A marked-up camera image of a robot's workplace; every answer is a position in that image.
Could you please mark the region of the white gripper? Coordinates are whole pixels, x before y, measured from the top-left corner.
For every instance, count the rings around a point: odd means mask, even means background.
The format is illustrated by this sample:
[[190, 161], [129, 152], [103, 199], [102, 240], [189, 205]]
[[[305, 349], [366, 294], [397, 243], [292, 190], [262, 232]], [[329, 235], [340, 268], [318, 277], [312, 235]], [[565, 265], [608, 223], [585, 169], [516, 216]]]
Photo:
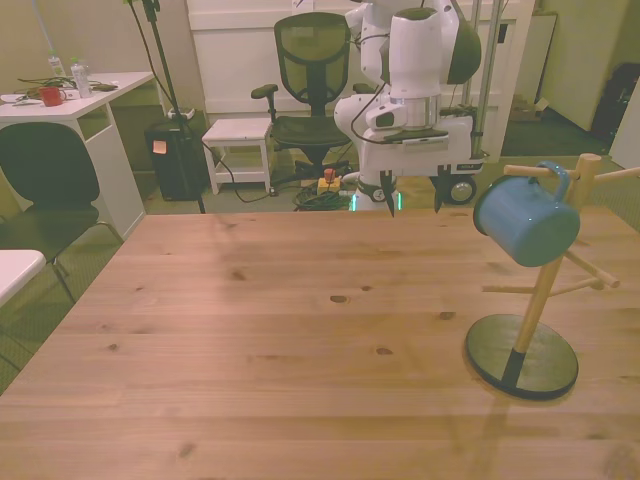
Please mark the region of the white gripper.
[[360, 172], [380, 173], [385, 202], [395, 216], [395, 176], [434, 176], [434, 211], [448, 195], [450, 168], [471, 159], [471, 116], [445, 117], [434, 128], [365, 132], [360, 147]]

